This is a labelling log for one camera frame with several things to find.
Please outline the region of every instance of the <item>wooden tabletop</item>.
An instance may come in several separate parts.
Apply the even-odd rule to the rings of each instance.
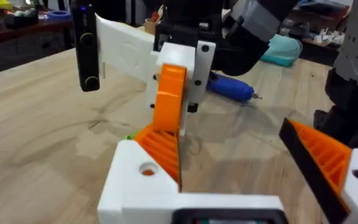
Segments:
[[[188,119],[184,191],[279,195],[290,223],[320,223],[278,130],[284,117],[311,125],[331,107],[328,70],[259,62],[239,78],[262,100],[207,93]],[[117,142],[150,123],[144,83],[108,67],[101,90],[83,93],[76,73],[74,50],[0,72],[0,223],[97,223]]]

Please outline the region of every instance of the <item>orange ribbed part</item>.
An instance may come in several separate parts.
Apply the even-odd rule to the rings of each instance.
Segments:
[[[325,179],[341,198],[351,158],[351,149],[339,141],[304,124],[290,121],[303,146],[312,156]]]
[[[157,131],[176,133],[180,125],[181,99],[185,86],[186,68],[163,65],[158,78],[155,98],[153,128]]]
[[[180,185],[177,134],[156,131],[152,125],[144,128],[134,140]]]

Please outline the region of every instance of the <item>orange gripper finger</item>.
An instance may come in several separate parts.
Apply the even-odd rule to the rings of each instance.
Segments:
[[[158,163],[180,186],[178,140],[176,134],[153,130],[152,124],[144,128],[134,140]]]

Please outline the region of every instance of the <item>teal object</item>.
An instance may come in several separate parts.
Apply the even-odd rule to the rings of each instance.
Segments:
[[[276,34],[270,40],[269,49],[261,60],[289,67],[298,60],[302,48],[302,43],[299,40]]]

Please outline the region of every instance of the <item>blue glue gun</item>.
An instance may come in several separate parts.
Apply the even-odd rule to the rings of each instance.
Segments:
[[[206,89],[241,103],[246,102],[251,98],[261,99],[248,84],[218,74],[215,74],[215,77],[208,81]]]

